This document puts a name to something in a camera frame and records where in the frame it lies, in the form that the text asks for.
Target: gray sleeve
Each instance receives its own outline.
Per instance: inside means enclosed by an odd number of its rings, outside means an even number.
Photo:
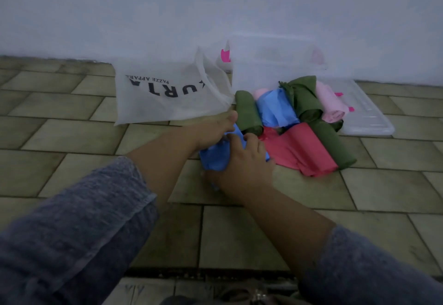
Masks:
[[[443,304],[443,285],[341,226],[299,287],[313,304]]]
[[[158,218],[126,157],[93,171],[0,234],[1,304],[101,304]]]

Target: pink label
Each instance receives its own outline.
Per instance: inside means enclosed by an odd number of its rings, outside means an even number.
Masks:
[[[231,59],[229,58],[229,50],[221,50],[220,57],[223,62],[231,62]]]

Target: white wall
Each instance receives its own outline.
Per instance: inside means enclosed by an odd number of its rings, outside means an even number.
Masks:
[[[227,34],[309,34],[328,75],[443,85],[443,0],[0,0],[0,54],[179,55]]]

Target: non-woven bag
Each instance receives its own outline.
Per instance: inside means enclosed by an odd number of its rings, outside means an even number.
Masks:
[[[184,120],[225,112],[234,95],[226,73],[198,48],[194,62],[116,59],[116,125]]]

